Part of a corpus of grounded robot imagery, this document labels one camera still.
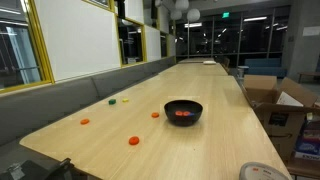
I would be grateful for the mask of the black bowl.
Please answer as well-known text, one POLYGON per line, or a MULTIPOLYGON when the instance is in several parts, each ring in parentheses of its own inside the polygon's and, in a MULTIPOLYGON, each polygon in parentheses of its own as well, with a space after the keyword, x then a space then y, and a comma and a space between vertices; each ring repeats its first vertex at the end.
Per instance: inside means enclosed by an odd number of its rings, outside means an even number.
POLYGON ((168 120, 176 126, 192 126, 201 117, 203 106, 191 100, 173 100, 164 105, 168 120))

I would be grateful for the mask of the grey round device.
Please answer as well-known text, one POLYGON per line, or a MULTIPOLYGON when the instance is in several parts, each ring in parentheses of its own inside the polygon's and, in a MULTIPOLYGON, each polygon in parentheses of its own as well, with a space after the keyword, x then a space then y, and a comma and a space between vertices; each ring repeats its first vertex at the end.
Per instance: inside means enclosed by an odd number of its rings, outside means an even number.
POLYGON ((269 165, 247 162, 241 166, 239 180, 289 180, 289 178, 269 165))

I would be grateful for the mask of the orange token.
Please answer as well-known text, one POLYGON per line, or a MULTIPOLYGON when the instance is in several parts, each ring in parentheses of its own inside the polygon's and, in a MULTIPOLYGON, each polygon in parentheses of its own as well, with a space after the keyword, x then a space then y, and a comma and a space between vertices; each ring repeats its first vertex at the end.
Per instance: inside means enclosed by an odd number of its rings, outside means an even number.
POLYGON ((153 118, 158 118, 158 117, 159 117, 159 113, 153 112, 153 113, 151 114, 151 116, 152 116, 153 118))
POLYGON ((140 139, 138 136, 132 136, 129 138, 130 145, 137 145, 139 142, 140 142, 140 139))
POLYGON ((83 119, 83 120, 80 121, 80 124, 81 125, 85 125, 85 124, 88 124, 89 122, 90 122, 89 119, 83 119))

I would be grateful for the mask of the orange tokens inside bowl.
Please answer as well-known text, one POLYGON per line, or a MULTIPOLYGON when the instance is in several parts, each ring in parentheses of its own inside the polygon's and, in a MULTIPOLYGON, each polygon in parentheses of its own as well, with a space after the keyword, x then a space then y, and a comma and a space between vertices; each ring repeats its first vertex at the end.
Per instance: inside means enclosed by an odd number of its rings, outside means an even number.
POLYGON ((176 111, 175 115, 176 116, 187 116, 189 113, 191 113, 191 112, 189 112, 189 111, 176 111))

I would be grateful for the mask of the stacked game boxes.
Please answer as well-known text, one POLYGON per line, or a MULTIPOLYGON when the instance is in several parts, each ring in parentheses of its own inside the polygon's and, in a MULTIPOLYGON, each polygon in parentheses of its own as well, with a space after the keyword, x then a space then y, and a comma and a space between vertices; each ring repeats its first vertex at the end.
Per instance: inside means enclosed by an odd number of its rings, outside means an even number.
POLYGON ((307 122, 295 145, 295 157, 320 161, 320 121, 307 122))

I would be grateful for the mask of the open cardboard box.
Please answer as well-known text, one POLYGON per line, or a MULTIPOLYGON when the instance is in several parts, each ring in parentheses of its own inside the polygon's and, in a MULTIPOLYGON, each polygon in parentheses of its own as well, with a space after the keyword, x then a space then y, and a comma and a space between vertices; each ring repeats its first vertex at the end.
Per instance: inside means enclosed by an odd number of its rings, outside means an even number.
POLYGON ((245 75, 243 93, 283 160, 289 160, 306 115, 319 114, 318 95, 285 77, 245 75))

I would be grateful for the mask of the green exit sign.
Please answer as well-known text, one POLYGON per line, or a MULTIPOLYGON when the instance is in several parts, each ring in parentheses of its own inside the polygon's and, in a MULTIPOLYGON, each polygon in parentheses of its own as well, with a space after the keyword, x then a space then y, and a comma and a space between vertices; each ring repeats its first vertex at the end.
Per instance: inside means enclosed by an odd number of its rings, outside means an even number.
POLYGON ((230 13, 229 12, 224 12, 222 14, 222 18, 228 18, 230 16, 230 13))

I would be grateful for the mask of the white globe pendant lamp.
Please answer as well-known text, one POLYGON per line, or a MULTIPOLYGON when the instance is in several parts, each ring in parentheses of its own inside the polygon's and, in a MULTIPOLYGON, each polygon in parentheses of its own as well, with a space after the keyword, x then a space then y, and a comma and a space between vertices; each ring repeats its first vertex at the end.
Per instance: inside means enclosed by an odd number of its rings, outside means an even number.
POLYGON ((187 13, 187 19, 189 22, 195 22, 200 19, 200 11, 198 9, 190 9, 187 13))

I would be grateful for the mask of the green block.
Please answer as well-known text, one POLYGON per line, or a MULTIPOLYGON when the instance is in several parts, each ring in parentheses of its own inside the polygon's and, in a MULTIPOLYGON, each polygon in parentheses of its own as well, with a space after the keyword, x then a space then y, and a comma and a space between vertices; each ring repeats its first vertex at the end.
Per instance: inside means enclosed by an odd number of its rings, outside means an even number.
POLYGON ((110 99, 110 100, 108 101, 108 104, 109 104, 109 105, 114 105, 114 104, 116 104, 116 99, 110 99))

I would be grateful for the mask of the white plate on far table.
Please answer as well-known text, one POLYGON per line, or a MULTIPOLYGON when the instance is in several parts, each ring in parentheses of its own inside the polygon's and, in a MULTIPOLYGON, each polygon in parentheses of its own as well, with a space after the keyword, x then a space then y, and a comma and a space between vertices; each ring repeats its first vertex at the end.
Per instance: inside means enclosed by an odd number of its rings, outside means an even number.
POLYGON ((214 65, 214 64, 216 64, 216 62, 215 61, 204 61, 203 64, 205 64, 205 65, 214 65))

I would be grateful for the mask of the blue sofa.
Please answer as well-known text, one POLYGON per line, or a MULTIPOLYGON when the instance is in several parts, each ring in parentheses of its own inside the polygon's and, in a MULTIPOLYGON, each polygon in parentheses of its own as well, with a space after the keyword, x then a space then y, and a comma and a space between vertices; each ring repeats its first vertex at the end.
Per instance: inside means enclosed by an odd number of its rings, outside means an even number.
POLYGON ((248 74, 251 75, 269 75, 284 78, 287 70, 282 67, 280 58, 257 58, 246 59, 245 65, 248 66, 248 74))

